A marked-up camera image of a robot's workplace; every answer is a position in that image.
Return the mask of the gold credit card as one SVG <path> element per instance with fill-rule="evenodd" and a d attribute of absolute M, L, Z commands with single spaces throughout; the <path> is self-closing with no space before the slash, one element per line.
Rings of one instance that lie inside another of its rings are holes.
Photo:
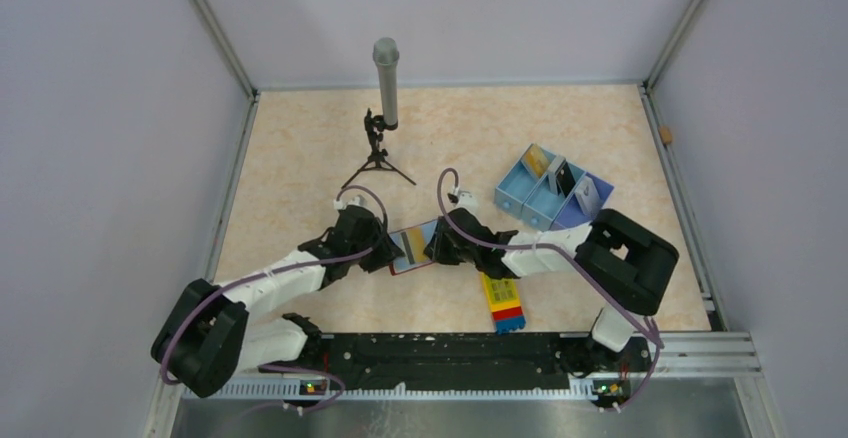
<path fill-rule="evenodd" d="M 531 144 L 521 158 L 522 164 L 536 179 L 547 174 L 551 159 L 537 144 Z"/>
<path fill-rule="evenodd" d="M 403 256 L 396 260 L 397 270 L 412 269 L 430 263 L 425 254 L 434 230 L 432 223 L 426 223 L 401 230 L 394 234 L 393 239 L 403 251 Z"/>

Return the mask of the red leather card holder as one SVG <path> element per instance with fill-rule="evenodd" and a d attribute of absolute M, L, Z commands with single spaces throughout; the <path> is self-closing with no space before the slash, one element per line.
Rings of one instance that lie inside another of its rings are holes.
<path fill-rule="evenodd" d="M 425 254 L 425 248 L 434 235 L 436 225 L 437 219 L 433 219 L 389 234 L 389 238 L 403 252 L 401 257 L 389 265 L 392 276 L 415 271 L 433 263 Z"/>

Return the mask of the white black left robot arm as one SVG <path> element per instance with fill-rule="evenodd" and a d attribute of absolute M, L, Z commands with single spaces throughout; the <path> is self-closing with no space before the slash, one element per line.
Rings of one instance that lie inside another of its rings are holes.
<path fill-rule="evenodd" d="M 319 329 L 301 316 L 270 315 L 283 304 L 318 292 L 351 268 L 371 273 L 402 257 L 383 219 L 348 203 L 336 223 L 277 262 L 240 279 L 190 282 L 151 346 L 162 379 L 205 398 L 231 377 L 272 362 L 308 371 L 319 362 Z"/>

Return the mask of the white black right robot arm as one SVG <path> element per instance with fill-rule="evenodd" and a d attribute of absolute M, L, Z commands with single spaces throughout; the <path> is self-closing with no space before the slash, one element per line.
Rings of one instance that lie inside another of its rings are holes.
<path fill-rule="evenodd" d="M 471 263 L 493 279 L 576 271 L 606 301 L 586 343 L 589 362 L 612 370 L 632 335 L 663 345 L 654 320 L 677 266 L 675 246 L 614 209 L 576 227 L 494 232 L 468 209 L 439 218 L 425 255 L 443 265 Z"/>

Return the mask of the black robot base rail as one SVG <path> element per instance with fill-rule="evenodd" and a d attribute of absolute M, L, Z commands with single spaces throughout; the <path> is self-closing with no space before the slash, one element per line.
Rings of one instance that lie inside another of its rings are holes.
<path fill-rule="evenodd" d="M 648 370 L 648 342 L 611 352 L 585 333 L 337 333 L 308 339 L 296 367 L 328 372 L 350 391 L 565 390 L 579 378 Z"/>

